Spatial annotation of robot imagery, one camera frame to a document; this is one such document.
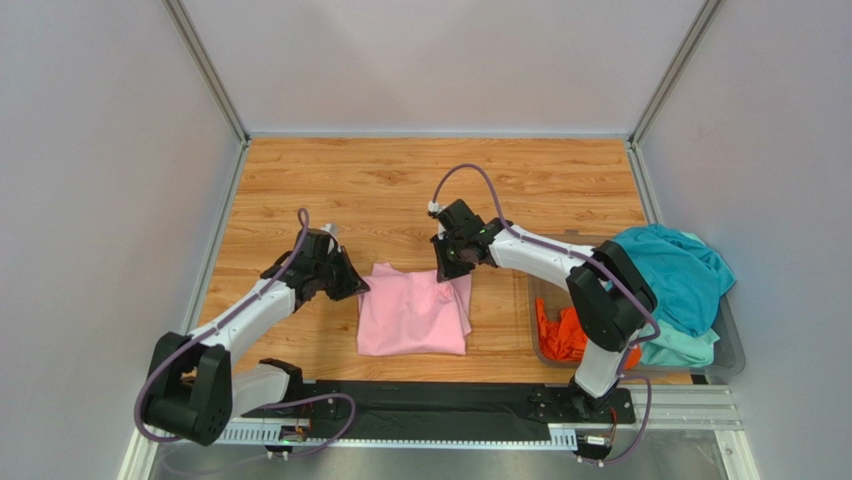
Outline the clear plastic bin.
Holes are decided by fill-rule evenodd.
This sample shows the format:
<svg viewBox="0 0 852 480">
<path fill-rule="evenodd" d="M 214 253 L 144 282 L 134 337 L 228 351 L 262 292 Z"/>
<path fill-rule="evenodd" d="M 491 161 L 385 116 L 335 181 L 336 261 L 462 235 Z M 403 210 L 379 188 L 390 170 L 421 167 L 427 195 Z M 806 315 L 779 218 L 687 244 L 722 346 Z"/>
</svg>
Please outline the clear plastic bin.
<svg viewBox="0 0 852 480">
<path fill-rule="evenodd" d="M 561 309 L 573 306 L 570 295 L 565 290 L 535 277 L 532 277 L 529 280 L 529 292 L 532 302 L 533 350 L 535 354 L 547 366 L 559 368 L 572 368 L 577 366 L 579 363 L 558 365 L 555 362 L 546 361 L 540 356 L 538 348 L 534 345 L 533 322 L 535 315 L 535 299 L 544 299 L 548 316 L 553 320 L 557 320 Z M 745 366 L 745 354 L 725 296 L 726 294 L 720 300 L 718 314 L 711 327 L 711 329 L 720 336 L 720 340 L 715 344 L 715 360 L 710 366 L 689 368 L 642 365 L 640 363 L 642 355 L 640 346 L 638 351 L 634 352 L 630 356 L 628 361 L 629 368 L 645 372 L 653 372 L 655 374 L 691 373 L 694 375 L 706 375 L 712 377 L 729 377 L 739 374 Z"/>
</svg>

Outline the pink t-shirt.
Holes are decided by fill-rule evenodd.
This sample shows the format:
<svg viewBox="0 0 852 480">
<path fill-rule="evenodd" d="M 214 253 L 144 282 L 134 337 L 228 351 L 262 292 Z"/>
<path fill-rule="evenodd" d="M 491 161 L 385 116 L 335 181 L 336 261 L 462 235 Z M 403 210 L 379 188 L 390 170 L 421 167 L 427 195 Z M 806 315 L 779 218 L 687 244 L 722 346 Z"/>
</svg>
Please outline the pink t-shirt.
<svg viewBox="0 0 852 480">
<path fill-rule="evenodd" d="M 437 272 L 402 272 L 376 263 L 358 300 L 356 349 L 361 356 L 467 353 L 472 332 L 472 277 L 445 282 Z"/>
</svg>

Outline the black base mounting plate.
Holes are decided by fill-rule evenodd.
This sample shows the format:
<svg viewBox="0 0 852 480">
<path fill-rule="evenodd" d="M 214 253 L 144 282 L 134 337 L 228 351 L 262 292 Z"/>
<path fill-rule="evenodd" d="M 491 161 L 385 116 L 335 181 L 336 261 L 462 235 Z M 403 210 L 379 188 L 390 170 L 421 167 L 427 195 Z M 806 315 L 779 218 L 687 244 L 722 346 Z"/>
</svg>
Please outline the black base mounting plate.
<svg viewBox="0 0 852 480">
<path fill-rule="evenodd" d="M 538 441 L 552 424 L 633 425 L 628 390 L 594 413 L 582 414 L 570 389 L 533 383 L 314 381 L 294 398 L 312 398 L 301 413 L 324 438 L 351 419 L 347 440 Z"/>
</svg>

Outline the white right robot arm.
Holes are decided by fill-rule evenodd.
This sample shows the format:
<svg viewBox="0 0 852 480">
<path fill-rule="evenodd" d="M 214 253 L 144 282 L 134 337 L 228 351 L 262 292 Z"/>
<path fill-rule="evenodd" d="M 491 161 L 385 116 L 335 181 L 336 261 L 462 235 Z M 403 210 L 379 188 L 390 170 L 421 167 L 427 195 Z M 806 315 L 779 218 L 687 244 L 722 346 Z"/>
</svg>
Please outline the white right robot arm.
<svg viewBox="0 0 852 480">
<path fill-rule="evenodd" d="M 484 222 L 461 199 L 447 206 L 432 201 L 427 211 L 439 224 L 430 240 L 439 281 L 488 265 L 520 271 L 570 295 L 587 337 L 570 384 L 585 399 L 608 397 L 628 350 L 657 306 L 653 290 L 626 251 L 614 241 L 597 247 L 558 242 L 500 217 Z"/>
</svg>

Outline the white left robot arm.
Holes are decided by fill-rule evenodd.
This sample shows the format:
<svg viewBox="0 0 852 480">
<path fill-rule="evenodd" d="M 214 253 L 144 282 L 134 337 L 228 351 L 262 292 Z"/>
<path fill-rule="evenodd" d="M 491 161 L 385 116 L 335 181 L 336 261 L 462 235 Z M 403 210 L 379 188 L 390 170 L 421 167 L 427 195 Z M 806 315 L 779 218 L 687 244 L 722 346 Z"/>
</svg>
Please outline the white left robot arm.
<svg viewBox="0 0 852 480">
<path fill-rule="evenodd" d="M 337 233 L 334 224 L 304 228 L 294 248 L 236 304 L 188 334 L 168 332 L 157 341 L 134 405 L 134 421 L 143 436 L 208 446 L 233 418 L 290 408 L 303 399 L 303 374 L 292 364 L 267 358 L 246 372 L 233 369 L 272 327 L 318 293 L 340 301 L 369 291 Z"/>
</svg>

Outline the aluminium frame rail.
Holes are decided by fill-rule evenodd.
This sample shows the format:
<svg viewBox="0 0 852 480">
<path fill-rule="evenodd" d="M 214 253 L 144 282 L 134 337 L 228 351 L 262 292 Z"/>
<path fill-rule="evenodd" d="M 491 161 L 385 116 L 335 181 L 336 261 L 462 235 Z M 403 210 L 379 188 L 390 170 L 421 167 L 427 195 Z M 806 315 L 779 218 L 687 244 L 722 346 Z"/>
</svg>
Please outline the aluminium frame rail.
<svg viewBox="0 0 852 480">
<path fill-rule="evenodd" d="M 703 37 L 713 20 L 724 5 L 722 0 L 706 0 L 690 25 L 685 38 L 678 47 L 674 58 L 667 67 L 651 100 L 643 111 L 640 120 L 627 141 L 627 153 L 640 194 L 645 217 L 649 222 L 661 221 L 659 205 L 653 192 L 641 147 L 650 134 L 654 121 L 663 110 L 665 102 L 673 93 L 677 82 L 696 53 Z M 729 479 L 758 479 L 759 474 L 751 454 L 744 431 L 714 430 L 717 445 L 721 447 L 724 471 Z"/>
<path fill-rule="evenodd" d="M 201 232 L 199 271 L 191 284 L 184 318 L 178 327 L 180 333 L 187 333 L 200 321 L 250 138 L 187 3 L 165 1 L 163 6 L 199 74 L 205 102 L 215 109 L 212 116 L 216 124 L 215 134 L 201 142 L 203 146 L 210 147 L 212 153 L 207 156 L 210 175 L 202 183 L 207 192 L 197 217 Z"/>
</svg>

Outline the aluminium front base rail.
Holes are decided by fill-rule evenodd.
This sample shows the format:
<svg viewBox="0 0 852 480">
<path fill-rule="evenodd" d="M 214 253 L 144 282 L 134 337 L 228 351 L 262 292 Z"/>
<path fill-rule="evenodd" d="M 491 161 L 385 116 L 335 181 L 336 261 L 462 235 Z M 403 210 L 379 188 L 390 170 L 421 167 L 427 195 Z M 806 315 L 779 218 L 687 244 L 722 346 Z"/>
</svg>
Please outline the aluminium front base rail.
<svg viewBox="0 0 852 480">
<path fill-rule="evenodd" d="M 548 384 L 304 381 L 255 399 L 245 387 L 160 383 L 143 402 L 145 427 L 199 445 L 216 441 L 407 445 L 569 445 L 571 429 L 738 430 L 719 386 L 624 385 L 604 400 Z"/>
</svg>

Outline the orange t-shirt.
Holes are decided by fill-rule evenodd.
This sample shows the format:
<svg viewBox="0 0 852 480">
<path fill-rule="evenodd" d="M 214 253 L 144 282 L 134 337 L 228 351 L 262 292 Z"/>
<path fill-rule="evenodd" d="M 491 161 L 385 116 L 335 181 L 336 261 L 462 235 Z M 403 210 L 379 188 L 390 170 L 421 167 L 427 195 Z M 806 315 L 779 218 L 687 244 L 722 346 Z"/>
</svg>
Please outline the orange t-shirt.
<svg viewBox="0 0 852 480">
<path fill-rule="evenodd" d="M 582 330 L 573 306 L 559 311 L 557 320 L 551 319 L 546 311 L 545 300 L 534 301 L 534 345 L 540 356 L 558 365 L 579 363 L 586 351 L 588 336 Z"/>
</svg>

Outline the teal t-shirt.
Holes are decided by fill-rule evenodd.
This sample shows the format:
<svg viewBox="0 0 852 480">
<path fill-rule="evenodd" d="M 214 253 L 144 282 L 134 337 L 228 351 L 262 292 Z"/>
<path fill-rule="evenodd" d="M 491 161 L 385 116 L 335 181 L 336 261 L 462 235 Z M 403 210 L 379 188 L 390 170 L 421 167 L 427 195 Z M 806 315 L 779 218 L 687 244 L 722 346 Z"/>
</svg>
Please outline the teal t-shirt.
<svg viewBox="0 0 852 480">
<path fill-rule="evenodd" d="M 653 316 L 673 329 L 699 337 L 718 314 L 736 277 L 722 256 L 694 234 L 651 224 L 614 237 L 657 298 Z"/>
</svg>

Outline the aluminium frame rail right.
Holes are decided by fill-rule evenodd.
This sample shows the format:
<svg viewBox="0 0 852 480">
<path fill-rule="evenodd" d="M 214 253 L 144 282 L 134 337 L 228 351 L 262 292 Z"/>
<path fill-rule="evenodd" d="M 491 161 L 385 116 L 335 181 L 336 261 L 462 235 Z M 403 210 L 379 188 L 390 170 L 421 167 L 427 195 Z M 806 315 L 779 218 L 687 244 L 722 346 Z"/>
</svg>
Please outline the aluminium frame rail right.
<svg viewBox="0 0 852 480">
<path fill-rule="evenodd" d="M 706 0 L 690 25 L 685 38 L 678 47 L 674 58 L 667 67 L 651 100 L 643 111 L 640 120 L 627 141 L 627 153 L 640 194 L 645 217 L 649 222 L 661 221 L 659 205 L 653 192 L 641 147 L 650 134 L 654 121 L 663 110 L 665 102 L 673 93 L 677 82 L 696 53 L 703 37 L 713 20 L 724 5 L 722 0 Z M 744 431 L 714 430 L 717 445 L 721 447 L 724 471 L 729 479 L 758 479 L 759 474 L 751 454 Z"/>
</svg>

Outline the aluminium frame rail left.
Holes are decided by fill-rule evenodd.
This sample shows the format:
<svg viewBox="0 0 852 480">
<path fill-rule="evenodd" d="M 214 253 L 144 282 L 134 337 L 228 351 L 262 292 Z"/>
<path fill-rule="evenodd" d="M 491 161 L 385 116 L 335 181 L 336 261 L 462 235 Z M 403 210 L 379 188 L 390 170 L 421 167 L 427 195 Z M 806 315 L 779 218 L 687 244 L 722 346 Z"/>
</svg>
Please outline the aluminium frame rail left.
<svg viewBox="0 0 852 480">
<path fill-rule="evenodd" d="M 201 232 L 199 271 L 191 284 L 184 318 L 178 327 L 180 333 L 187 333 L 200 321 L 250 138 L 187 3 L 165 1 L 163 6 L 199 74 L 205 102 L 215 109 L 212 116 L 216 124 L 215 134 L 201 142 L 203 146 L 210 147 L 212 153 L 207 156 L 210 175 L 202 183 L 207 192 L 197 217 Z"/>
</svg>

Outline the light mint t-shirt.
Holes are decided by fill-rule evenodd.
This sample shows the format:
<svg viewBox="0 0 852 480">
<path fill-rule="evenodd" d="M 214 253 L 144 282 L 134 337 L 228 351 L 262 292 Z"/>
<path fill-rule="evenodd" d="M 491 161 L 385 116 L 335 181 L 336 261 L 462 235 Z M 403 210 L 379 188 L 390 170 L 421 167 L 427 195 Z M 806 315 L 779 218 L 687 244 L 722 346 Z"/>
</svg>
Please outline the light mint t-shirt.
<svg viewBox="0 0 852 480">
<path fill-rule="evenodd" d="M 714 362 L 720 336 L 713 329 L 693 337 L 663 320 L 658 321 L 658 326 L 660 335 L 641 345 L 642 365 L 701 368 Z"/>
</svg>

